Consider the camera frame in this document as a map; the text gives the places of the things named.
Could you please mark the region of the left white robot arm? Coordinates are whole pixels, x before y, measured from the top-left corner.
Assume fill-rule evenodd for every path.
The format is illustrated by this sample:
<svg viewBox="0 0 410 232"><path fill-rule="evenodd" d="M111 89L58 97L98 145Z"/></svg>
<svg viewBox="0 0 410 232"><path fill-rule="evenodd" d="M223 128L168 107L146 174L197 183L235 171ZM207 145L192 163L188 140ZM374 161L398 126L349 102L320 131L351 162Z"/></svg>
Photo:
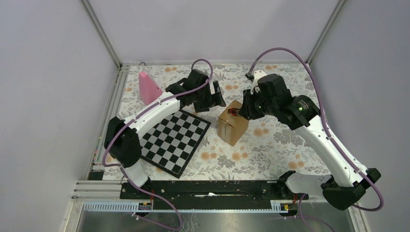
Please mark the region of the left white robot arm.
<svg viewBox="0 0 410 232"><path fill-rule="evenodd" d="M193 69L188 77L171 85L152 103L137 114L110 119L104 139L104 155L110 155L132 183L132 193L139 199L149 195L149 180L139 159L142 156L141 139L151 128L167 116L185 106L193 105L195 112L206 112L215 106L225 106L218 81L211 75Z"/></svg>

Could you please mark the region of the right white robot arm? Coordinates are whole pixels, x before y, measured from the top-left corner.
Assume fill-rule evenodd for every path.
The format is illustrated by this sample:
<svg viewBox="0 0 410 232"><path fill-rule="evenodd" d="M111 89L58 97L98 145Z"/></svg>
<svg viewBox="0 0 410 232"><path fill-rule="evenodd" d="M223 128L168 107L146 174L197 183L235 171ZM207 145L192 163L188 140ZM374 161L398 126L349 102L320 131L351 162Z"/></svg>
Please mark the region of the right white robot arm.
<svg viewBox="0 0 410 232"><path fill-rule="evenodd" d="M322 123L322 114L311 98L294 97L282 76L257 70L246 77L252 87L243 91L239 115L247 120L274 116L301 136L325 163L329 175L309 175L287 171L278 181L278 195L289 199L294 194L323 197L334 208L354 206L381 177L376 168L368 168L356 159L330 128Z"/></svg>

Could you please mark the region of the red black utility knife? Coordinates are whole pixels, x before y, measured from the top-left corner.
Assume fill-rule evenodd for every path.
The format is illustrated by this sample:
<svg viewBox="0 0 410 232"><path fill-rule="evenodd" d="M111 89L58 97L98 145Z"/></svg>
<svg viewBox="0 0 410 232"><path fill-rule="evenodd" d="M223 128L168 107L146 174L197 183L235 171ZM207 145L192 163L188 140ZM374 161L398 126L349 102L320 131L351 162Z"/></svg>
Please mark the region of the red black utility knife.
<svg viewBox="0 0 410 232"><path fill-rule="evenodd" d="M228 113L233 116L239 116L240 108L229 108Z"/></svg>

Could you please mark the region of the brown cardboard express box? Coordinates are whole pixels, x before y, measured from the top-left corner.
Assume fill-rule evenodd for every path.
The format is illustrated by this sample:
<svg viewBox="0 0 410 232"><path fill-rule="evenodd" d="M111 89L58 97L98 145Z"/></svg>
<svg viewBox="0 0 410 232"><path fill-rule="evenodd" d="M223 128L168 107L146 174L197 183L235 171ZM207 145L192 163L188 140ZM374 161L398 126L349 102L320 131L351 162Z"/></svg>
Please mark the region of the brown cardboard express box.
<svg viewBox="0 0 410 232"><path fill-rule="evenodd" d="M249 121L241 116L234 116L228 112L233 108L240 109L242 103L232 101L218 117L217 134L227 144L234 146L248 129Z"/></svg>

